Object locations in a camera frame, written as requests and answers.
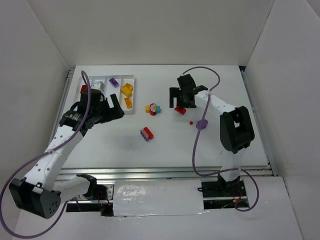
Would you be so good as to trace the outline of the yellow round printed lego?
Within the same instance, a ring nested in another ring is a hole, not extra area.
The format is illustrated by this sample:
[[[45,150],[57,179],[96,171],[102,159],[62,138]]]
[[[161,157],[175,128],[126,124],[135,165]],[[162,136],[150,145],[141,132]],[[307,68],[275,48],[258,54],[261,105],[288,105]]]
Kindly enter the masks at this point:
[[[121,89],[121,93],[122,94],[124,94],[126,97],[131,97],[131,95],[132,95],[132,91],[128,88],[128,87],[126,87],[126,86],[124,86],[122,89]]]

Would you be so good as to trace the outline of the purple lego plate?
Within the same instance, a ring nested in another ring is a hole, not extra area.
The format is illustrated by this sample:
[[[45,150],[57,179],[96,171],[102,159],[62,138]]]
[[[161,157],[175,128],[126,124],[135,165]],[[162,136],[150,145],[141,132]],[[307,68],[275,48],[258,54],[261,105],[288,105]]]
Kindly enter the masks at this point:
[[[110,78],[108,81],[114,88],[117,88],[119,86],[119,82],[116,79],[114,79],[113,77]]]

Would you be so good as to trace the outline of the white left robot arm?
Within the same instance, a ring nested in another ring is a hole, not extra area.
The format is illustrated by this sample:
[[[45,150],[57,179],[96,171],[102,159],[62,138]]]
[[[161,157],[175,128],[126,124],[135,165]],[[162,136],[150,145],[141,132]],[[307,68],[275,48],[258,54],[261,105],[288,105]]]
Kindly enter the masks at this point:
[[[14,178],[9,191],[16,206],[44,219],[51,218],[59,206],[76,196],[92,199],[100,186],[86,173],[56,183],[57,176],[87,131],[124,116],[116,94],[106,98],[100,90],[84,90],[80,100],[62,115],[53,140],[34,167],[22,178]]]

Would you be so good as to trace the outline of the red sloped lego brick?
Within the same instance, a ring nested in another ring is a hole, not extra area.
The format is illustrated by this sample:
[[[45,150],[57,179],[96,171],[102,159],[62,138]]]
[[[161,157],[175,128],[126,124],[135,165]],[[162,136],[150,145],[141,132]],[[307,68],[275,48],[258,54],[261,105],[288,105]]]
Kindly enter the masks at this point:
[[[186,111],[187,111],[184,107],[180,107],[180,106],[176,106],[176,107],[174,108],[174,110],[175,110],[176,112],[178,112],[179,114],[181,114],[181,115],[184,115],[184,114],[186,113]]]

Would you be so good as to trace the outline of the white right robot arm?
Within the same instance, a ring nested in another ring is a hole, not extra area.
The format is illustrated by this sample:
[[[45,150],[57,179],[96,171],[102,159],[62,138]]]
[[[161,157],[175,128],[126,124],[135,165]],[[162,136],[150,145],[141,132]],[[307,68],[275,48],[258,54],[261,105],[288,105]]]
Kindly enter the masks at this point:
[[[236,107],[226,103],[211,93],[203,85],[196,86],[190,74],[181,75],[177,79],[179,87],[169,89],[169,107],[176,108],[202,108],[201,120],[197,123],[197,135],[192,150],[192,168],[194,172],[203,177],[196,169],[196,149],[201,130],[207,126],[206,114],[209,112],[219,121],[219,139],[228,152],[227,159],[222,162],[221,170],[217,174],[217,187],[220,192],[229,192],[240,182],[241,161],[247,149],[255,138],[253,124],[248,109],[245,106]]]

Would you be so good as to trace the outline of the red and purple lego stack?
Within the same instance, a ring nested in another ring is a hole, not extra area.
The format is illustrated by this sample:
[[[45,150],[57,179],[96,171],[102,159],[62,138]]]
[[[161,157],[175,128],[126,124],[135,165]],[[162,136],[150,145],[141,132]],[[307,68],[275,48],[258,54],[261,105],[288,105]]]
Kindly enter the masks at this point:
[[[145,141],[152,140],[154,138],[153,133],[150,131],[148,127],[144,127],[140,130],[140,135],[144,138]]]

